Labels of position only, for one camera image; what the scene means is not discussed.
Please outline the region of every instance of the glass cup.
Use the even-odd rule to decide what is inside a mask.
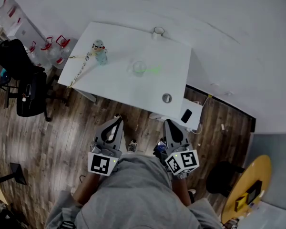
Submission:
[[[133,74],[136,77],[142,77],[146,71],[146,64],[143,61],[137,61],[133,64]]]

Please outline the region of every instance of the chair leg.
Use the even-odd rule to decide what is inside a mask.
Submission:
[[[245,171],[245,169],[240,166],[233,166],[233,169],[237,173],[243,173]]]
[[[226,185],[225,188],[220,191],[220,193],[227,198],[231,190],[232,190],[232,187],[229,185]]]
[[[64,104],[67,102],[67,99],[65,99],[63,97],[56,97],[56,96],[46,95],[46,98],[61,100]]]
[[[52,86],[52,84],[53,84],[53,82],[54,82],[54,80],[58,80],[58,79],[59,79],[59,77],[58,77],[57,75],[54,75],[54,76],[50,79],[49,83],[47,84],[47,89],[50,89],[51,86]]]
[[[15,93],[11,93],[10,92],[10,86],[6,87],[6,93],[5,93],[5,101],[4,101],[4,108],[8,108],[9,107],[9,100],[10,98],[17,98],[18,94]]]
[[[48,114],[47,114],[47,106],[45,106],[44,111],[43,111],[43,114],[44,114],[44,117],[45,117],[46,121],[47,121],[47,122],[50,122],[50,121],[51,121],[51,118],[48,117]]]

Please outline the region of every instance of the small toy figure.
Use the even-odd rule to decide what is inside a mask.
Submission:
[[[104,47],[104,43],[101,40],[95,40],[93,42],[91,54],[95,56],[97,62],[100,65],[104,65],[107,63],[107,49]]]

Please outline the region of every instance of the black phone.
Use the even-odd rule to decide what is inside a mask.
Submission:
[[[187,109],[184,113],[184,115],[182,116],[181,120],[184,122],[184,123],[187,123],[187,121],[189,120],[189,118],[191,117],[192,115],[192,111]]]

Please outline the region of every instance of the shoe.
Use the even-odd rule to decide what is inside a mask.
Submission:
[[[113,118],[114,118],[114,119],[122,118],[122,116],[121,116],[120,114],[115,114],[115,115],[113,116]]]
[[[138,144],[137,144],[137,141],[136,140],[131,140],[130,144],[128,145],[127,147],[127,151],[131,151],[131,152],[136,152],[137,151],[137,148],[138,148]]]
[[[189,192],[191,192],[193,195],[196,193],[195,189],[190,189]]]

